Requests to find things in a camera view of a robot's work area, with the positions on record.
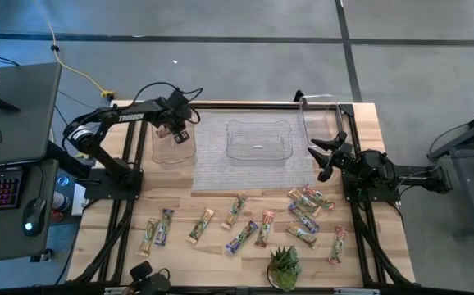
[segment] clear plastic container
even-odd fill
[[[194,125],[186,122],[185,130],[189,134],[189,139],[178,144],[173,139],[173,134],[169,134],[163,138],[157,136],[157,132],[165,131],[163,126],[159,128],[152,126],[152,160],[158,164],[177,164],[194,157],[197,152]]]
[[[241,161],[279,161],[293,154],[286,120],[242,122],[231,120],[226,126],[226,155]]]
[[[301,97],[299,123],[304,129],[302,140],[310,148],[316,148],[310,139],[332,140],[344,125],[339,103],[330,94]]]

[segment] mesh mat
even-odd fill
[[[293,188],[314,184],[312,159],[301,140],[304,130],[297,113],[243,113],[202,111],[195,128],[197,164],[193,190]],[[231,120],[273,123],[285,120],[293,154],[283,161],[239,161],[226,154],[226,126]]]

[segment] potted succulent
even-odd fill
[[[281,250],[278,247],[275,255],[270,252],[270,258],[271,261],[267,269],[270,284],[286,292],[294,290],[297,277],[301,273],[294,246],[291,246],[288,250],[284,247]]]

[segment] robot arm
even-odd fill
[[[173,134],[174,140],[181,144],[189,139],[186,121],[197,124],[200,121],[198,113],[188,105],[180,90],[175,90],[171,96],[130,104],[127,107],[100,107],[88,114],[76,117],[63,132],[64,139],[79,151],[90,155],[102,163],[115,183],[129,187],[132,169],[122,159],[112,158],[100,147],[107,131],[114,125],[137,120],[145,120],[155,127],[164,126],[167,134]],[[197,115],[197,121],[191,121],[192,112]],[[93,133],[85,125],[100,123],[97,132]]]
[[[347,134],[341,131],[331,141],[312,139],[316,146],[331,151],[327,156],[308,149],[323,169],[317,177],[319,181],[327,181],[333,173],[333,167],[336,167],[341,169],[357,188],[378,187],[395,191],[400,185],[411,185],[422,186],[437,193],[447,193],[452,189],[448,175],[440,166],[397,166],[386,153],[373,150],[360,152],[356,158],[351,153],[352,145],[345,142],[346,137]]]

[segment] wooden tabletop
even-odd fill
[[[361,149],[384,151],[383,138],[376,107],[373,103],[354,103],[355,118]],[[114,157],[121,157],[127,124],[114,125],[102,146]],[[129,284],[129,270],[148,259],[154,270],[166,267],[171,272],[174,286],[269,286],[266,269],[270,262],[270,250],[294,245],[299,255],[303,273],[297,281],[298,287],[358,287],[362,286],[358,254],[353,234],[352,215],[349,204],[344,200],[339,173],[334,173],[325,183],[316,182],[317,189],[335,202],[332,212],[321,212],[315,218],[321,229],[316,234],[320,245],[312,250],[296,237],[285,232],[290,221],[296,219],[287,211],[291,203],[287,196],[289,188],[245,189],[226,191],[192,191],[194,163],[184,163],[181,167],[161,166],[152,161],[152,128],[148,128],[141,168],[144,169],[144,183],[140,199],[135,203],[130,226],[129,241],[125,254],[122,283]],[[133,159],[138,134],[134,135],[131,157]],[[318,173],[317,163],[313,163]],[[231,231],[223,229],[221,222],[226,219],[235,197],[243,194],[248,198],[243,212]],[[103,200],[93,204],[84,212],[78,238],[68,273],[68,279],[80,275],[94,259],[104,244],[112,201]],[[206,230],[196,245],[186,241],[204,208],[215,211]],[[401,219],[395,209],[386,203],[373,203],[376,227],[381,247],[401,273],[414,280],[412,264],[408,255],[407,242]],[[171,230],[165,247],[151,246],[150,257],[139,256],[136,252],[144,235],[149,217],[162,217],[162,209],[175,210]],[[260,225],[262,211],[274,210],[276,216],[268,236],[266,249],[255,246],[254,234],[233,256],[225,250],[225,245],[250,221]],[[343,225],[349,229],[345,239],[345,251],[341,264],[327,262],[335,227]],[[116,260],[113,249],[108,278],[112,275]],[[373,255],[367,251],[372,277],[376,277]]]

